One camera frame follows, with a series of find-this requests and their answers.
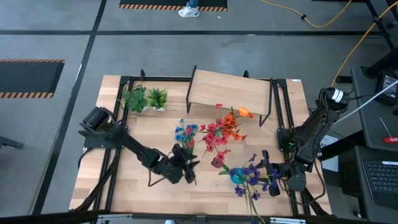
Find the sneaker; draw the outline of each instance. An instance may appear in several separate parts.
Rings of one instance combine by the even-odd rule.
[[[189,2],[187,2],[187,6],[183,9],[180,9],[178,11],[178,14],[184,18],[198,17],[200,15],[199,7],[192,8],[191,6],[189,6]]]

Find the keyboard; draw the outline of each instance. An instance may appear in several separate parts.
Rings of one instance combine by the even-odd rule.
[[[398,161],[364,161],[374,203],[398,210]]]

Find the gray floor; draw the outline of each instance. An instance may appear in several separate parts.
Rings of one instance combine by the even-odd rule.
[[[3,0],[1,30],[91,30],[100,0],[56,1]],[[228,12],[204,12],[197,19],[182,19],[175,11],[118,9],[108,0],[100,30],[314,30],[292,12],[257,0],[229,0]],[[316,24],[331,19],[344,3],[284,1]],[[375,2],[378,12],[384,1]],[[326,30],[366,30],[371,16],[364,4],[353,4]],[[0,217],[31,212],[39,182],[49,159],[62,114],[75,82],[87,35],[0,35],[0,58],[65,59],[60,82],[52,99],[0,99],[0,136],[25,144],[23,150],[0,150]],[[194,65],[204,70],[252,77],[300,78],[308,107],[315,106],[321,87],[330,86],[334,74],[360,37],[299,37],[248,35],[101,35],[97,36],[70,120],[43,212],[68,209],[77,174],[83,138],[78,123],[94,107],[103,75],[189,76]],[[388,52],[379,37],[367,38],[349,60],[349,68],[371,65]],[[350,85],[337,85],[349,90]],[[342,135],[361,128],[358,116],[333,127]],[[341,193],[338,179],[326,173],[332,211],[338,217],[355,218],[358,206]],[[143,223],[162,223],[147,221]]]

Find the blue vase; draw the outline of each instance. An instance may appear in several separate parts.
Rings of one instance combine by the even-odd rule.
[[[242,168],[237,168],[234,175],[230,175],[231,181],[235,184],[243,184],[243,170]]]

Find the yellow cable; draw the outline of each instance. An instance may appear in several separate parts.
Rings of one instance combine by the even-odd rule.
[[[390,9],[392,7],[394,7],[395,5],[397,5],[398,2],[395,2],[394,4],[392,4],[390,7],[388,7],[380,16],[379,19],[381,19],[388,11],[390,11]],[[366,31],[366,33],[363,35],[363,37],[361,38],[361,40],[356,44],[356,46],[354,47],[354,49],[349,53],[349,55],[346,57],[346,59],[344,60],[343,64],[341,65],[341,67],[338,69],[335,78],[333,79],[333,82],[331,83],[331,86],[333,86],[336,82],[336,79],[338,77],[338,75],[341,72],[341,69],[343,69],[344,65],[346,65],[348,59],[351,57],[351,55],[354,53],[354,51],[358,48],[358,46],[362,43],[362,41],[365,39],[365,37],[369,34],[369,32],[374,28],[374,26],[376,25],[376,23],[374,23],[369,29],[368,31]]]
[[[301,12],[298,12],[297,10],[292,9],[292,8],[290,8],[290,7],[280,6],[280,5],[278,5],[278,4],[274,4],[274,3],[271,3],[271,2],[265,1],[265,0],[260,0],[260,1],[262,1],[262,2],[264,2],[264,3],[267,3],[267,4],[270,4],[271,6],[276,6],[276,7],[282,8],[282,9],[287,9],[287,10],[293,11],[293,12],[297,13],[298,15],[303,16],[303,14],[302,14]],[[335,16],[330,22],[326,23],[325,25],[316,26],[316,25],[312,24],[307,18],[304,18],[304,19],[305,19],[311,26],[313,26],[313,27],[315,27],[315,28],[324,28],[324,27],[326,27],[326,26],[332,24],[337,18],[339,18],[339,16],[347,9],[347,7],[349,6],[349,4],[350,4],[352,1],[353,1],[353,0],[349,0],[349,2],[346,4],[346,6],[337,14],[337,16]]]

